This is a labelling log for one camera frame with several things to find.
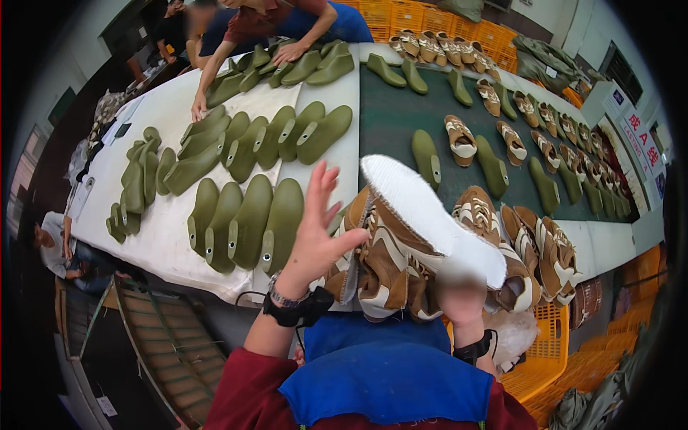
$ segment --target person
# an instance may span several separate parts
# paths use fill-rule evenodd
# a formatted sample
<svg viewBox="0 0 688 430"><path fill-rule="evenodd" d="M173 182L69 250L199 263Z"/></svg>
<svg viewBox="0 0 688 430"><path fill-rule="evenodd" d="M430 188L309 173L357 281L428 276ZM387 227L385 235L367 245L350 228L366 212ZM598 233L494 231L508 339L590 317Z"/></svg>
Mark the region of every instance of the person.
<svg viewBox="0 0 688 430"><path fill-rule="evenodd" d="M169 0L165 16L157 29L158 49L160 55L168 64L174 64L178 58L189 61L186 53L186 18L184 16L186 5L182 0ZM167 45L173 49L170 54Z"/></svg>
<svg viewBox="0 0 688 430"><path fill-rule="evenodd" d="M351 6L327 0L220 0L239 9L230 21L224 40L203 69L191 106L191 120L202 119L206 111L206 90L220 66L242 42L256 36L286 36L297 43L280 47L272 62L280 65L297 60L316 42L340 39L345 42L373 42L360 12Z"/></svg>
<svg viewBox="0 0 688 430"><path fill-rule="evenodd" d="M337 168L325 170L324 161L313 170L289 260L271 278L244 346L227 358L204 428L537 429L496 381L491 356L472 365L449 353L440 319L419 324L407 314L370 323L360 312L331 312L305 329L305 364L297 369L287 359L296 323L285 319L286 312L297 312L310 300L309 283L368 239L362 228L336 238L327 234L342 207L326 208L337 175ZM486 287L479 284L437 289L453 323L454 355L485 336Z"/></svg>
<svg viewBox="0 0 688 430"><path fill-rule="evenodd" d="M195 0L189 4L186 12L189 13L191 22L186 52L191 65L203 70L222 42L227 24L239 11L221 6L217 0ZM268 47L268 38L262 36L248 39L237 45L229 55L253 51L256 45Z"/></svg>
<svg viewBox="0 0 688 430"><path fill-rule="evenodd" d="M34 225L33 246L41 250L43 264L51 272L73 281L79 290L85 292L103 291L112 273L131 279L119 270L124 269L122 263L72 237L71 231L72 219L52 211L45 214L41 225Z"/></svg>

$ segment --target wristwatch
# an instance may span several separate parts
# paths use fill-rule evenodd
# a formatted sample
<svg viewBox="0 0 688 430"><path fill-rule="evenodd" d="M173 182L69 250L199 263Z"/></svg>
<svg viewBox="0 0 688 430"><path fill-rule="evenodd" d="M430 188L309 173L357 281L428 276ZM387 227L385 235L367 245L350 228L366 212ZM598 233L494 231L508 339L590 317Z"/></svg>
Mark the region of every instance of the wristwatch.
<svg viewBox="0 0 688 430"><path fill-rule="evenodd" d="M281 270L270 278L268 293L263 300L263 313L272 315L282 327L296 327L301 319L303 327L312 327L330 309L334 295L325 288L316 287L315 291L306 292L300 299L287 299L275 290L275 281L280 273Z"/></svg>
<svg viewBox="0 0 688 430"><path fill-rule="evenodd" d="M482 339L463 348L454 349L452 355L471 366L475 366L477 360L490 350L490 340L492 340L492 330L485 330Z"/></svg>

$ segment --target black shirt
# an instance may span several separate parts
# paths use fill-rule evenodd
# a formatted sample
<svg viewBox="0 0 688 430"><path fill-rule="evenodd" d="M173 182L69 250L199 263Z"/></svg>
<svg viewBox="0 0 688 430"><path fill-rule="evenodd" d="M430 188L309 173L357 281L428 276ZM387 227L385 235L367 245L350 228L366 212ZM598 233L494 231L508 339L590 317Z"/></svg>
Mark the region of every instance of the black shirt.
<svg viewBox="0 0 688 430"><path fill-rule="evenodd" d="M232 19L239 12L239 9L219 9L215 13L215 17L208 24L205 34L203 35L203 45L201 46L201 52L198 56L210 56L213 55L219 44L224 39L224 34L227 32L227 24L229 20ZM243 54L244 52L253 51L254 46L262 45L263 47L268 47L267 37L257 37L253 38L245 43L240 43L232 51L230 56Z"/></svg>
<svg viewBox="0 0 688 430"><path fill-rule="evenodd" d="M157 40L164 40L165 45L172 45L172 55L179 56L186 50L186 19L183 12L177 12L169 18L163 18L158 26Z"/></svg>

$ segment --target person's left hand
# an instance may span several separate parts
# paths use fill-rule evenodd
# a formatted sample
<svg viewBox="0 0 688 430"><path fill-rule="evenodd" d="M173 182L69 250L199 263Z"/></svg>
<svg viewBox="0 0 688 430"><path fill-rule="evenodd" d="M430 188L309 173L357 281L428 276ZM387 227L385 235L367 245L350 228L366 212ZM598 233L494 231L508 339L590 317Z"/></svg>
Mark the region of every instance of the person's left hand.
<svg viewBox="0 0 688 430"><path fill-rule="evenodd" d="M327 200L337 185L339 168L328 171L325 168L323 160L313 169L297 238L289 260L275 283L279 294L289 299L302 297L311 282L320 279L342 255L368 239L368 232L364 228L347 231L334 239L328 235L327 226L341 210L342 203L338 202L327 209Z"/></svg>
<svg viewBox="0 0 688 430"><path fill-rule="evenodd" d="M304 52L308 50L308 46L302 44L301 42L291 43L289 45L284 45L277 50L277 54L272 59L275 65L280 65L285 61L293 63L294 61L301 58Z"/></svg>

